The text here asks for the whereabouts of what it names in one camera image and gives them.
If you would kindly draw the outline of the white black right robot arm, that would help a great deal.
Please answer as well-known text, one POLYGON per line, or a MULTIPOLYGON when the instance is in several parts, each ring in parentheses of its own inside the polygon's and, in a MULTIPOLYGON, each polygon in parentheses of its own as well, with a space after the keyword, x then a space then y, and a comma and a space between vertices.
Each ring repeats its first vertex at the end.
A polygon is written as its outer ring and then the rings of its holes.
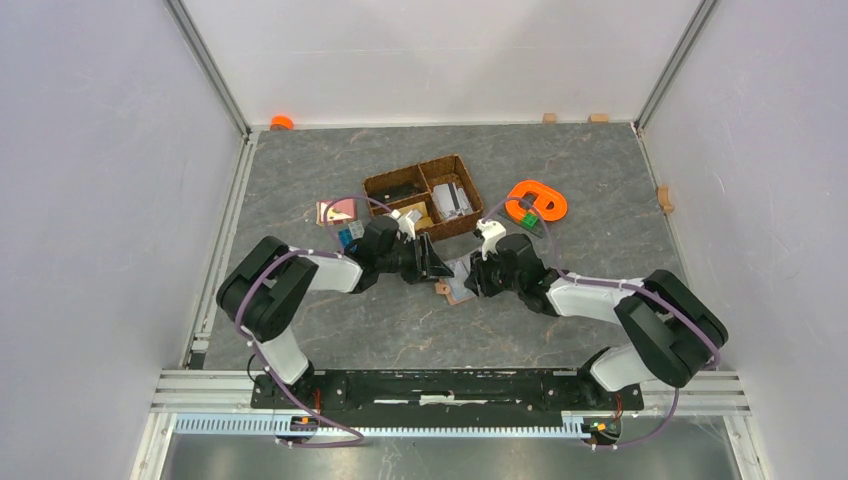
POLYGON ((659 380, 682 388, 720 360, 724 324, 672 272, 611 280, 546 266, 524 234, 508 234, 469 257, 464 285, 480 297, 510 291, 532 312, 620 325, 627 344, 592 356, 580 370, 580 400, 602 408, 623 388, 659 380))

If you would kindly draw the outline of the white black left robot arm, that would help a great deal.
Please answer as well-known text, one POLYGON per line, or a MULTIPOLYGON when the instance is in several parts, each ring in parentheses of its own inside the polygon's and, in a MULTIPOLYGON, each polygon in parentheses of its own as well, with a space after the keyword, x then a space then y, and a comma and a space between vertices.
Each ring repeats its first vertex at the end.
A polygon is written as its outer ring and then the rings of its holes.
POLYGON ((342 253, 263 238, 219 287, 216 303, 277 379, 278 397, 297 408, 314 394, 314 381, 306 374, 311 363, 290 327, 306 294, 362 293, 382 274, 397 274, 408 284, 454 276, 430 235, 417 233, 412 220, 394 211, 365 224, 342 253))

